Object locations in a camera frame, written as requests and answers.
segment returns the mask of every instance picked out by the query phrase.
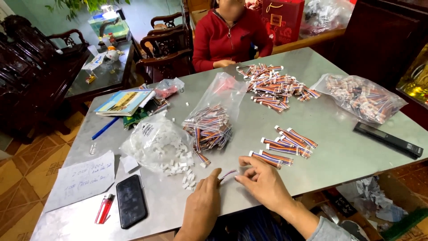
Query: phone screen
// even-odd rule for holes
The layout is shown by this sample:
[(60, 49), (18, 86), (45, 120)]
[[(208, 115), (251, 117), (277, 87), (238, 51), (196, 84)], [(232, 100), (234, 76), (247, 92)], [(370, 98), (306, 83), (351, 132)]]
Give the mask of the phone screen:
[(116, 190), (120, 224), (123, 229), (129, 228), (146, 217), (147, 212), (138, 175), (132, 175), (119, 182)]

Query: red lighter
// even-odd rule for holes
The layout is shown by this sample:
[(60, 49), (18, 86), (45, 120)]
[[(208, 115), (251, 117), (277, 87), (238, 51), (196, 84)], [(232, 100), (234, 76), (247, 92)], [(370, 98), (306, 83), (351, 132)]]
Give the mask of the red lighter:
[(108, 194), (104, 196), (104, 199), (101, 202), (100, 210), (98, 210), (97, 218), (95, 219), (96, 224), (104, 224), (107, 218), (107, 214), (110, 211), (112, 202), (113, 202), (112, 194)]

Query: red hoodie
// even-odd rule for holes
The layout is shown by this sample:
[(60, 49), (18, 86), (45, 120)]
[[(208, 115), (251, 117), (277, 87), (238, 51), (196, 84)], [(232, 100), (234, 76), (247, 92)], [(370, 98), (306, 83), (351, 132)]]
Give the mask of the red hoodie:
[(196, 72), (213, 69), (213, 63), (219, 60), (228, 59), (237, 63), (250, 60), (251, 42), (259, 48), (259, 57), (272, 53), (272, 40), (256, 11), (245, 8), (230, 29), (224, 19), (214, 12), (214, 9), (209, 10), (196, 25), (193, 41), (193, 66)]

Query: notebook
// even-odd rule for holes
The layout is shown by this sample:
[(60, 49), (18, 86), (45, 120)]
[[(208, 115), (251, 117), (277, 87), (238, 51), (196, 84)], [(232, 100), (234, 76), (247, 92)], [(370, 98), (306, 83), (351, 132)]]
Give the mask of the notebook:
[(153, 89), (121, 90), (111, 96), (95, 112), (103, 116), (132, 116), (137, 108), (155, 96)]

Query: black smartphone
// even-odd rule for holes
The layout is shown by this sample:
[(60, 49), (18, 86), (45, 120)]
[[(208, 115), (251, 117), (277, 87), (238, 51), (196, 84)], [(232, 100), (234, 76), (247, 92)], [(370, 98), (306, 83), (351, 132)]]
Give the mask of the black smartphone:
[(143, 191), (138, 175), (132, 175), (116, 185), (120, 226), (127, 229), (147, 216)]

